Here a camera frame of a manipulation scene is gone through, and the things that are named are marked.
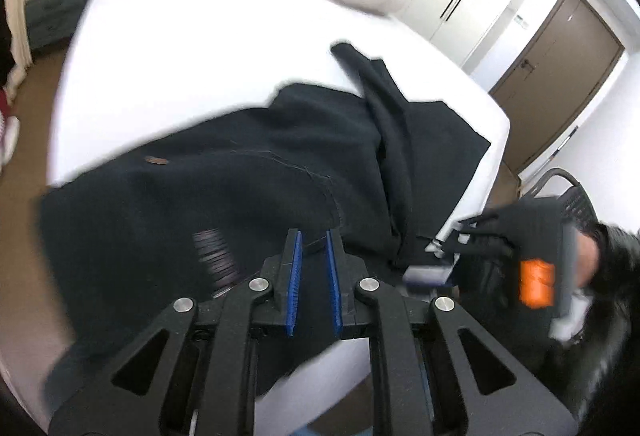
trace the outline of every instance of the triangular cutout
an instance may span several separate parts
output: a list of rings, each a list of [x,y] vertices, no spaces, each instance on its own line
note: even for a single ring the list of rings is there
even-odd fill
[[[489,395],[512,386],[516,377],[470,330],[458,332],[481,394]]]
[[[158,332],[113,376],[111,383],[138,396],[144,396],[151,386],[167,340],[167,330]]]

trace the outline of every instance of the door frame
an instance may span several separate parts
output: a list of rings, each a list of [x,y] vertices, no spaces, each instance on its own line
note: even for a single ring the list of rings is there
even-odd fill
[[[609,66],[607,67],[607,69],[605,70],[603,76],[601,77],[601,79],[598,80],[598,83],[591,89],[591,91],[589,92],[589,94],[586,96],[586,98],[584,99],[584,101],[576,108],[575,112],[567,119],[565,120],[564,123],[562,123],[562,125],[560,126],[560,128],[554,133],[554,135],[545,142],[545,144],[540,147],[536,152],[534,152],[529,158],[527,158],[520,167],[509,167],[510,170],[512,172],[514,172],[514,174],[519,174],[520,172],[522,172],[525,168],[527,168],[533,161],[535,161],[535,159],[537,159],[540,154],[542,154],[545,150],[547,150],[549,148],[549,146],[551,144],[553,144],[554,141],[556,141],[570,126],[571,124],[575,121],[575,119],[580,116],[580,113],[582,111],[584,111],[585,107],[587,107],[587,105],[589,104],[589,102],[593,99],[593,97],[598,93],[598,91],[600,90],[600,88],[602,87],[602,85],[605,83],[605,81],[609,78],[609,75],[611,74],[611,72],[613,71],[613,68],[616,67],[616,64],[618,63],[620,57],[622,56],[622,53],[625,52],[625,47],[622,45],[622,42],[620,42],[619,38],[616,36],[616,34],[611,30],[611,28],[609,27],[609,25],[602,19],[602,17],[598,14],[598,12],[593,8],[593,6],[591,6],[591,4],[589,4],[589,2],[587,0],[580,0],[585,6],[587,6],[587,8],[591,11],[591,13],[593,13],[594,15],[596,15],[596,17],[598,18],[598,20],[602,23],[602,25],[607,29],[607,31],[609,32],[609,34],[613,37],[613,39],[617,42],[618,44],[618,52],[616,53],[616,55],[613,57],[613,60],[611,61],[611,63],[609,64]],[[522,50],[522,53],[520,53],[518,55],[518,57],[515,59],[515,61],[513,62],[513,64],[511,64],[511,66],[509,67],[509,69],[507,69],[505,71],[505,73],[500,77],[500,80],[498,80],[498,82],[495,83],[495,85],[491,88],[491,90],[489,91],[489,95],[493,96],[498,89],[500,89],[500,86],[513,74],[513,72],[518,68],[518,66],[522,63],[522,61],[526,58],[526,56],[529,54],[529,52],[532,50],[533,46],[536,45],[538,39],[542,36],[542,34],[546,31],[546,28],[548,27],[548,25],[551,23],[552,19],[556,16],[556,13],[558,12],[558,10],[560,9],[560,6],[562,6],[562,3],[564,3],[564,0],[558,0],[558,2],[556,2],[556,4],[554,5],[554,7],[551,9],[551,11],[549,12],[549,15],[546,16],[546,19],[544,22],[542,22],[542,24],[540,25],[540,28],[536,31],[536,34],[533,35],[532,39],[529,41],[529,43],[525,46],[525,48]]]

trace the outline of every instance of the white bed sheet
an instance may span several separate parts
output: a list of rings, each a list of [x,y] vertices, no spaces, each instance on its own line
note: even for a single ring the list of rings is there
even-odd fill
[[[134,146],[228,111],[267,105],[289,82],[357,92],[329,47],[380,57],[410,101],[444,100],[491,142],[441,235],[484,207],[509,132],[494,100],[394,18],[327,0],[90,0],[66,59],[48,181],[61,185]],[[369,372],[366,340],[343,342],[256,408],[256,434],[287,435]]]

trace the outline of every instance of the nightstand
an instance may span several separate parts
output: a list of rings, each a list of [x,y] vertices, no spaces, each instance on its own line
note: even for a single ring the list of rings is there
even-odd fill
[[[88,0],[27,0],[24,14],[31,51],[74,34]]]

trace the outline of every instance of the brown door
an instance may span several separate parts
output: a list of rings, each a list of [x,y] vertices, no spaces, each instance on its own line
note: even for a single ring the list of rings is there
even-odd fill
[[[585,108],[622,51],[618,39],[584,0],[559,0],[492,90],[511,120],[504,161],[515,174]]]

